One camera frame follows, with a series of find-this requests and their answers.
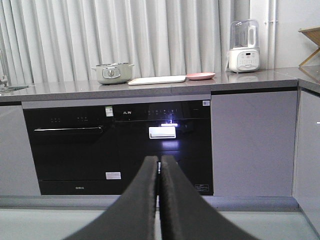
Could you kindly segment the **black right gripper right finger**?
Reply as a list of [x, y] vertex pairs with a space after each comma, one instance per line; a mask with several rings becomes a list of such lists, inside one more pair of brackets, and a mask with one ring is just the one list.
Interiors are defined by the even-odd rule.
[[172, 155], [161, 158], [160, 223], [164, 240], [254, 240], [208, 204]]

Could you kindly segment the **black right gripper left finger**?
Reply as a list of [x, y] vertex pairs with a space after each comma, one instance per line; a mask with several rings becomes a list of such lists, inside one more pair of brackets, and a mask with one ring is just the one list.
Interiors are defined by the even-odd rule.
[[123, 194], [67, 240], [154, 240], [158, 157], [147, 156]]

